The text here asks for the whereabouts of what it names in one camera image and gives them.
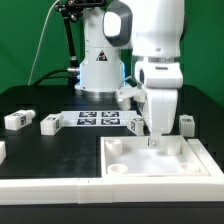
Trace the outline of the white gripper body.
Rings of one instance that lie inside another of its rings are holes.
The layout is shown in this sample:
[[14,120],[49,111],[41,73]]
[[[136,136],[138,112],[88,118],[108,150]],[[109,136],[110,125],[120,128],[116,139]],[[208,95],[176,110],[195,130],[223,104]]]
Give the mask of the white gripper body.
[[169,134],[176,114],[178,89],[183,85],[179,63],[138,63],[137,80],[146,94],[143,118],[151,133]]

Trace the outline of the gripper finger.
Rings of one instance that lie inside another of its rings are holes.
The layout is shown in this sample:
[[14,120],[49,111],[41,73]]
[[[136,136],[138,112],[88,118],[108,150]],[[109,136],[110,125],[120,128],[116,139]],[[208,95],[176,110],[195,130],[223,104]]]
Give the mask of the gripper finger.
[[159,145],[161,138],[161,134],[159,132],[151,132],[149,139],[148,139],[148,145],[150,147],[156,147]]

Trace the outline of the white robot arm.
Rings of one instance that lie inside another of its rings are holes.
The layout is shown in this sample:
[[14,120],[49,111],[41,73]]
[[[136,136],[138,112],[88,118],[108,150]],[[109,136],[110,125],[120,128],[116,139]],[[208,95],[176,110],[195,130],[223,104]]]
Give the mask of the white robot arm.
[[124,110],[137,101],[149,144],[156,146],[174,124],[184,26],[184,0],[114,0],[105,11],[89,7],[75,89],[96,98],[113,94]]

